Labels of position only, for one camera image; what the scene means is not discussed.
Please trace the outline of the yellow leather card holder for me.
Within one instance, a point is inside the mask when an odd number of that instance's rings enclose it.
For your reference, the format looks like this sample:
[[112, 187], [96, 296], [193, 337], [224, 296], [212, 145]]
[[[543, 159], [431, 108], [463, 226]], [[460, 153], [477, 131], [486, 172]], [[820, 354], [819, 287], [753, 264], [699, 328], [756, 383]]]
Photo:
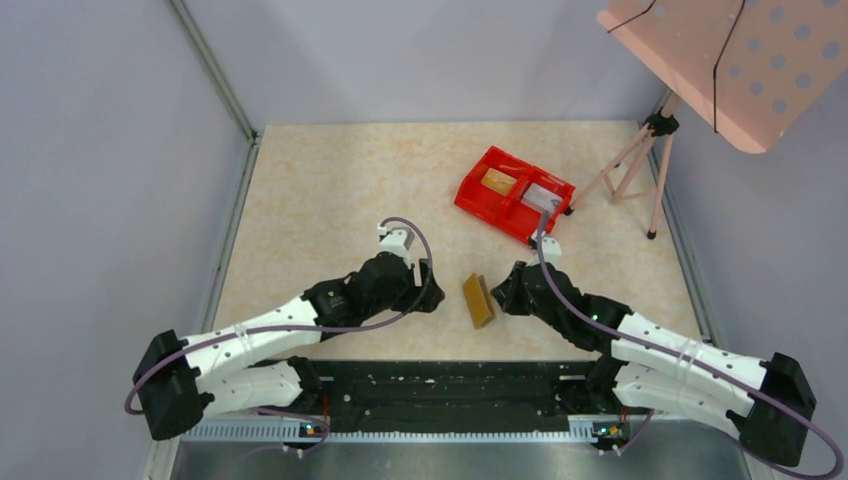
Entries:
[[493, 298], [482, 275], [471, 274], [462, 285], [462, 293], [475, 329], [482, 329], [497, 316]]

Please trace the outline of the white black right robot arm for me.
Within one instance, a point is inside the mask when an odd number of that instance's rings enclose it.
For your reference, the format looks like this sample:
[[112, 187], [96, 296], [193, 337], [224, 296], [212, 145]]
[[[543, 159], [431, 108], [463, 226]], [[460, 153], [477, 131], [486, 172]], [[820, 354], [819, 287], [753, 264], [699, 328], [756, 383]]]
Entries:
[[549, 263], [516, 262], [492, 295], [503, 312], [536, 317], [578, 348], [600, 353], [587, 378], [599, 409], [685, 416], [767, 462], [799, 465], [807, 428], [754, 395], [811, 419], [817, 400], [796, 359], [779, 352], [768, 360], [734, 354], [675, 333], [626, 304], [581, 292]]

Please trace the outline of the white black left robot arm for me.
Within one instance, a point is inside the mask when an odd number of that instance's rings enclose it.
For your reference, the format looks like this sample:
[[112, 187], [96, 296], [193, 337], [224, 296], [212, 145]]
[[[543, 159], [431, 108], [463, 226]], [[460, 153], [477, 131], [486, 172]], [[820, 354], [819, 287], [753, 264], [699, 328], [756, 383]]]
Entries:
[[311, 407], [320, 392], [315, 368], [293, 356], [279, 366], [262, 361], [296, 347], [375, 329], [413, 312], [431, 313], [443, 300], [431, 257], [416, 265], [381, 252], [344, 277], [324, 280], [254, 318], [186, 337], [154, 336], [136, 367], [125, 402], [144, 417], [156, 441], [175, 438], [205, 418], [255, 407]]

